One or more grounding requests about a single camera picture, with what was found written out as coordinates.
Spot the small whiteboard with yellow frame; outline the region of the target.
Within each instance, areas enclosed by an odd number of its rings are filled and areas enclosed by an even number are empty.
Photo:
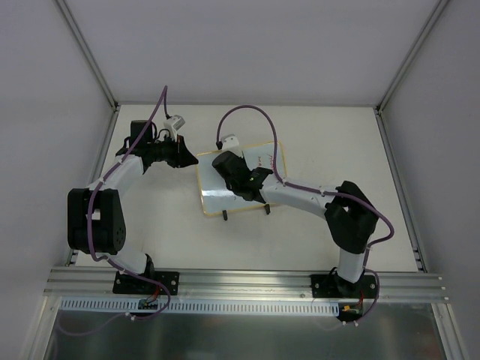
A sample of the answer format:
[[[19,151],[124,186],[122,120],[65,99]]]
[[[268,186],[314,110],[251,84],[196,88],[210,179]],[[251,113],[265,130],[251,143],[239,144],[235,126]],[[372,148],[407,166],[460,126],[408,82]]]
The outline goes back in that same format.
[[[242,146],[243,158],[249,169],[256,167],[272,169],[277,165],[277,171],[284,178],[287,168],[284,158],[283,145],[274,142],[264,142],[257,145]],[[224,180],[212,166],[212,161],[223,151],[210,151],[197,155],[199,163],[196,165],[196,176],[199,185],[202,210],[205,215],[222,216],[222,211],[240,212],[253,209],[264,209],[261,202],[248,202],[232,191],[227,190]]]

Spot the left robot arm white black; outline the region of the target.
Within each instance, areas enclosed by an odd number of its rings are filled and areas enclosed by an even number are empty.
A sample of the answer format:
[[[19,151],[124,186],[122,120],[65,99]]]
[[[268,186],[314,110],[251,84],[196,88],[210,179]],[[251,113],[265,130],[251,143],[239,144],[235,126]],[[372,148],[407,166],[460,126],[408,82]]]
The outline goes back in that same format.
[[[154,124],[132,121],[130,136],[115,153],[112,166],[88,187],[74,188],[67,195],[67,242],[71,249],[91,255],[95,261],[112,262],[130,276],[139,293],[156,284],[152,258],[126,245],[127,230],[122,197],[131,185],[155,163],[172,168],[198,164],[179,134],[185,120],[174,115],[163,123],[164,136]]]

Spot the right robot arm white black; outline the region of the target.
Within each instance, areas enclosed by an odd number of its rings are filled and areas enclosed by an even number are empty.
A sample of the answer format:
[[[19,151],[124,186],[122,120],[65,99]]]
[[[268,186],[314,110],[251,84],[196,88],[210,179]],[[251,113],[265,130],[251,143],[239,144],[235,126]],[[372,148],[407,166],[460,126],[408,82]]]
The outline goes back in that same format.
[[[279,180],[271,169],[249,169],[245,159],[231,151],[220,153],[212,167],[226,189],[245,201],[289,206],[326,221],[340,249],[335,288],[344,297],[360,291],[368,240],[380,216],[356,184],[344,181],[334,190],[310,189]]]

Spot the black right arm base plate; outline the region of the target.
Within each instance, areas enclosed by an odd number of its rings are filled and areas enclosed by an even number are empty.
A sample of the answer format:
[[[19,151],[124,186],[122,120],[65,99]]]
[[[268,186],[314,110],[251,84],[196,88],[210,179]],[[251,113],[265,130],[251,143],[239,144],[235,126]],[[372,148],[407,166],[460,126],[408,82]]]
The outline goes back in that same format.
[[[376,278],[363,274],[355,283],[344,280],[336,273],[312,274],[310,276],[312,296],[315,299],[374,299],[378,293]]]

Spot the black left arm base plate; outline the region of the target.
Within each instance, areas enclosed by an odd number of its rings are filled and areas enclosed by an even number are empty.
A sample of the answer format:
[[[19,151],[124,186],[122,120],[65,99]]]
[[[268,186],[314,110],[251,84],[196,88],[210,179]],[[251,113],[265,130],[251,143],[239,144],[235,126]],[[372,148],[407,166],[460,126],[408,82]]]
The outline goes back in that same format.
[[[150,281],[140,280],[129,274],[115,274],[112,292],[119,295],[153,295],[159,289],[160,295],[166,295],[168,290],[171,296],[179,292],[180,273],[177,271],[155,271]]]

